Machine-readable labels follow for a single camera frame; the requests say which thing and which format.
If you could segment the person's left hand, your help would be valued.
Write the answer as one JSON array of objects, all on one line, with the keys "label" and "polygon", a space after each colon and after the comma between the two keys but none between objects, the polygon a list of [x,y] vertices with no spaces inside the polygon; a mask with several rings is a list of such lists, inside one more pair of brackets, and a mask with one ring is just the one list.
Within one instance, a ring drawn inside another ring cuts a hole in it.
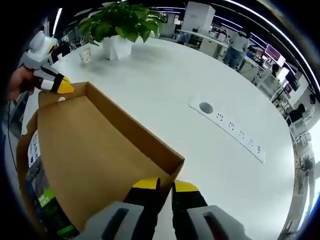
[{"label": "person's left hand", "polygon": [[40,78],[34,76],[34,72],[24,66],[17,68],[11,75],[8,83],[7,100],[16,99],[21,93],[34,93]]}]

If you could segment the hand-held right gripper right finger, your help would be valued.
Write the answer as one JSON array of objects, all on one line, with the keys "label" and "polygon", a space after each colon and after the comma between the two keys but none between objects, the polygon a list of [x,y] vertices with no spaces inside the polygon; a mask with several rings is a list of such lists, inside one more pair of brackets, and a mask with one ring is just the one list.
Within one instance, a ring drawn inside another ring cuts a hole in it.
[{"label": "hand-held right gripper right finger", "polygon": [[238,220],[208,205],[199,189],[185,181],[172,185],[172,224],[178,240],[248,240]]}]

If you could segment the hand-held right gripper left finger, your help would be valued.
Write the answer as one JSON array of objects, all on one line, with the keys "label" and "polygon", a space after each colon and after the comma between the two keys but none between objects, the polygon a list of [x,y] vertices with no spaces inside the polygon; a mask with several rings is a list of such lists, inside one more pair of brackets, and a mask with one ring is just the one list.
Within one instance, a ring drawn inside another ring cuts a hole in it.
[{"label": "hand-held right gripper left finger", "polygon": [[136,182],[123,201],[93,215],[85,224],[83,240],[151,240],[161,210],[159,178]]}]

